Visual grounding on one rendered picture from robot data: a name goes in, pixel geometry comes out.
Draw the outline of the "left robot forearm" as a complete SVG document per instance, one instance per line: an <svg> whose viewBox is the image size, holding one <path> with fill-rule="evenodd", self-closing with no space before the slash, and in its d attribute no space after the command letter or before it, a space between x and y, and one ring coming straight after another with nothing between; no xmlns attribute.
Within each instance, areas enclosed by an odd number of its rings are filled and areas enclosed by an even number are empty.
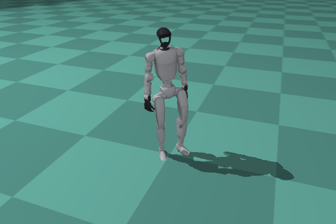
<svg viewBox="0 0 336 224"><path fill-rule="evenodd" d="M180 74L180 77L181 77L181 87L184 89L185 85L187 85L188 87L188 84L187 84L187 72L183 73L183 74Z"/></svg>

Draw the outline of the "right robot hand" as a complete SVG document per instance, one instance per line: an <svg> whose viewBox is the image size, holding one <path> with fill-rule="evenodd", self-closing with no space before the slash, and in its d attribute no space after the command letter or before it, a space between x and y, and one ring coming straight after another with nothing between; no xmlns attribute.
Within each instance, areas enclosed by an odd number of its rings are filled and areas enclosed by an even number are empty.
<svg viewBox="0 0 336 224"><path fill-rule="evenodd" d="M144 100L145 103L144 103L144 108L147 110L147 111L150 111L150 112L153 112L155 110L155 108L151 105L151 96L148 96L148 100ZM152 109L154 110L152 110Z"/></svg>

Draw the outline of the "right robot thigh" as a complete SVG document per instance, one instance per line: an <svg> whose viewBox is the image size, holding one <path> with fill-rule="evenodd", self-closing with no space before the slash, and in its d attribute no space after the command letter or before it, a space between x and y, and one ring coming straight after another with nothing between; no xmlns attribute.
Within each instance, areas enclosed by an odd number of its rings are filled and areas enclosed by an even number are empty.
<svg viewBox="0 0 336 224"><path fill-rule="evenodd" d="M152 97L154 103L154 112L157 120L157 128L165 130L164 123L164 113L165 113L165 103L163 98L163 93L159 92Z"/></svg>

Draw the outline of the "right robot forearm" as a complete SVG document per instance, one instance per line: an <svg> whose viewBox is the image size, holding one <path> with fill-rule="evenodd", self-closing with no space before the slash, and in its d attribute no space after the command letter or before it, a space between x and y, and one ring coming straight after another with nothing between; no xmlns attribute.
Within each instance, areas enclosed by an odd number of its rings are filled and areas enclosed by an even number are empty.
<svg viewBox="0 0 336 224"><path fill-rule="evenodd" d="M144 99L148 100L148 96L151 96L151 82L148 81L148 77L144 76Z"/></svg>

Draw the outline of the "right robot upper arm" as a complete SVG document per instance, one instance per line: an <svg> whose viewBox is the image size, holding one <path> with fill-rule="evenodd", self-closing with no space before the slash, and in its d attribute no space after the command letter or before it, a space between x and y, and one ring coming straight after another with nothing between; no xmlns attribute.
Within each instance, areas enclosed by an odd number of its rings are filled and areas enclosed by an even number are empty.
<svg viewBox="0 0 336 224"><path fill-rule="evenodd" d="M148 81L152 81L153 80L153 74L151 74L152 71L152 65L153 65L153 61L155 59L155 52L148 52L145 55L145 74L148 77Z"/></svg>

